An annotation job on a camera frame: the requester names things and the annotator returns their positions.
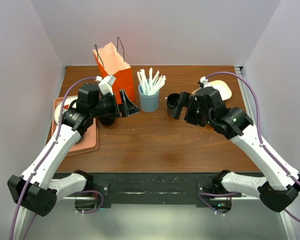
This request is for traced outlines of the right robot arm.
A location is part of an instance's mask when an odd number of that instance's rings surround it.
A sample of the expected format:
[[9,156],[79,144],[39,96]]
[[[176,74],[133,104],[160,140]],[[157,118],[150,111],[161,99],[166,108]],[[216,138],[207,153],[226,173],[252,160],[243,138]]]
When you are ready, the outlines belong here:
[[237,145],[261,170],[262,177],[241,175],[223,170],[212,181],[209,196],[247,194],[258,198],[270,210],[280,213],[299,195],[300,172],[283,160],[271,146],[258,136],[257,126],[239,107],[228,108],[220,92],[209,86],[195,94],[172,93],[166,100],[168,114],[179,119],[186,108],[184,120],[192,125],[209,125],[215,132]]

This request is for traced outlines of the stack of black lids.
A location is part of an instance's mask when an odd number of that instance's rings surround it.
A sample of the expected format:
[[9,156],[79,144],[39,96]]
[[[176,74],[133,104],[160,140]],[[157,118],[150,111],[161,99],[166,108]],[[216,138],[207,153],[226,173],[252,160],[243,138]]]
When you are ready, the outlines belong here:
[[103,126],[111,126],[115,122],[115,118],[110,118],[110,117],[99,117],[98,121],[103,125]]

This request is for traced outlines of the orange paper bag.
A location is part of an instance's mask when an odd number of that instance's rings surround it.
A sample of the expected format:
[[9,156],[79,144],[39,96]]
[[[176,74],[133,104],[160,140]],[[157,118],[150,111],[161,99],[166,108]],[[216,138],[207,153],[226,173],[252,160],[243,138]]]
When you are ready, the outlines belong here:
[[131,66],[125,60],[125,50],[120,37],[117,37],[116,46],[110,42],[104,47],[94,45],[92,50],[100,75],[104,78],[113,75],[116,80],[112,85],[115,99],[121,104],[120,90],[124,90],[131,102],[136,100],[134,79]]

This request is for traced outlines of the blue straw holder cup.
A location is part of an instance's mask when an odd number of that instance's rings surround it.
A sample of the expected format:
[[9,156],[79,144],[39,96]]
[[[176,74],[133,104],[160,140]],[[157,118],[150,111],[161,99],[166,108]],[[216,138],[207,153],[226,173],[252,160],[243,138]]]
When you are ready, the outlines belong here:
[[153,95],[143,93],[141,84],[138,86],[140,108],[144,112],[154,112],[159,107],[159,91]]

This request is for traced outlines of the stack of black cups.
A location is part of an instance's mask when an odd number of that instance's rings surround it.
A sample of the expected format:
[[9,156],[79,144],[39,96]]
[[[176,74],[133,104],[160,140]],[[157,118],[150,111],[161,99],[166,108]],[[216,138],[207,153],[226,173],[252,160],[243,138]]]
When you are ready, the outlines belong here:
[[166,99],[166,105],[167,103],[170,104],[175,104],[178,102],[178,98],[179,98],[180,94],[179,93],[172,93],[170,94],[167,99]]

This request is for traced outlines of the aluminium frame rail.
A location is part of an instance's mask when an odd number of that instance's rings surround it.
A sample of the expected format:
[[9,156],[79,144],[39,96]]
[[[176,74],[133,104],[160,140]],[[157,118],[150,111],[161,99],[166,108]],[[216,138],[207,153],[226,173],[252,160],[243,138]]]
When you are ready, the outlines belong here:
[[[235,74],[240,76],[241,78],[243,78],[242,68],[243,68],[242,66],[234,66]],[[255,116],[254,116],[253,109],[251,107],[251,103],[250,103],[250,99],[249,99],[249,89],[245,85],[245,83],[242,82],[240,79],[238,79],[237,81],[238,81],[239,88],[240,88],[240,91],[241,91],[241,94],[242,94],[242,99],[243,99],[243,102],[244,102],[246,112],[250,116],[250,118],[253,121],[255,121]]]

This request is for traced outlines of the cream square plate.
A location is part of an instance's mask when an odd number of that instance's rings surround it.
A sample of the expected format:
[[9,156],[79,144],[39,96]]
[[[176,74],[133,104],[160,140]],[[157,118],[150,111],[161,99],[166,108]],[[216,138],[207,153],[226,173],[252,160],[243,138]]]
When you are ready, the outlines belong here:
[[208,86],[218,90],[223,101],[229,100],[232,97],[231,89],[222,80],[209,81]]

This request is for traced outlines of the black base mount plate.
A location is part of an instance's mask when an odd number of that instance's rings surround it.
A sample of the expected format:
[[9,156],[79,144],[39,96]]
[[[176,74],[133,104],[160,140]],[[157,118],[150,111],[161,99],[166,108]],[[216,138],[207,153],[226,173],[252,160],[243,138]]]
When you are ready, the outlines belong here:
[[93,172],[93,189],[100,192],[103,208],[115,204],[140,205],[195,205],[205,207],[205,202],[218,210],[227,210],[236,200],[233,197],[198,197],[199,193],[212,193],[216,172]]

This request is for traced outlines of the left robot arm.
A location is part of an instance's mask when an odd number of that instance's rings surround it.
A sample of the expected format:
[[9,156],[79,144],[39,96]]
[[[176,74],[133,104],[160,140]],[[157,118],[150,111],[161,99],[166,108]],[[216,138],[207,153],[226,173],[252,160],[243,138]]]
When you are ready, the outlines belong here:
[[12,175],[7,186],[14,202],[44,217],[57,201],[72,194],[89,196],[95,186],[93,176],[82,170],[53,181],[53,176],[69,150],[83,137],[96,118],[113,122],[116,118],[129,117],[140,112],[126,92],[119,91],[121,103],[115,95],[101,91],[101,85],[86,83],[78,90],[77,100],[72,101],[63,113],[61,123],[50,141],[33,164],[21,176]]

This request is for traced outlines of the watermelon pattern plate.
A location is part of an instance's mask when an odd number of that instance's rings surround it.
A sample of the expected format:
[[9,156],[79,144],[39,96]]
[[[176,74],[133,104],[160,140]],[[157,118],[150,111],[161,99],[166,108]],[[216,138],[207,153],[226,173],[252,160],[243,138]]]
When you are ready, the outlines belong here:
[[[67,111],[70,107],[70,104],[73,102],[73,101],[76,101],[78,99],[78,96],[77,95],[74,95],[74,96],[68,96],[65,100],[65,103],[63,105],[63,109],[62,109],[62,112],[64,113],[65,111]],[[59,118],[60,118],[60,112],[61,112],[61,106],[62,106],[62,101],[63,101],[63,98],[60,97],[60,98],[56,98],[55,101],[54,101],[54,112],[53,112],[53,119],[54,119],[54,122],[58,125],[59,124]]]

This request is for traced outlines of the pink tray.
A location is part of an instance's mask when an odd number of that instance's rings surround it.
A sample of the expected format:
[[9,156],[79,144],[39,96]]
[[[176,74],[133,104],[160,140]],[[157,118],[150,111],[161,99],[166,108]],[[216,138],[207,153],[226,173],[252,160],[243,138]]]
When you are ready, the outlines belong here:
[[[50,136],[48,137],[48,140],[51,138],[51,136],[54,135],[54,132],[57,127],[57,124],[54,122],[54,103],[55,100],[53,102],[53,117],[52,117],[51,128],[50,128]],[[93,124],[87,129],[87,132],[69,150],[66,156],[68,157],[68,156],[96,151],[98,147],[99,147],[99,129],[98,129],[97,120],[94,119]]]

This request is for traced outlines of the white wrapped straws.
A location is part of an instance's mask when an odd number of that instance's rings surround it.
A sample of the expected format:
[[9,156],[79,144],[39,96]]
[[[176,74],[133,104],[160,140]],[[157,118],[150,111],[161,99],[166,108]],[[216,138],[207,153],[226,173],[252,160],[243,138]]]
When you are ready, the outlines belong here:
[[152,96],[159,93],[160,89],[165,85],[167,77],[165,75],[159,75],[160,71],[153,71],[150,67],[148,70],[148,77],[146,76],[146,71],[140,69],[136,75],[139,81],[139,86],[141,87],[142,93],[146,96]]

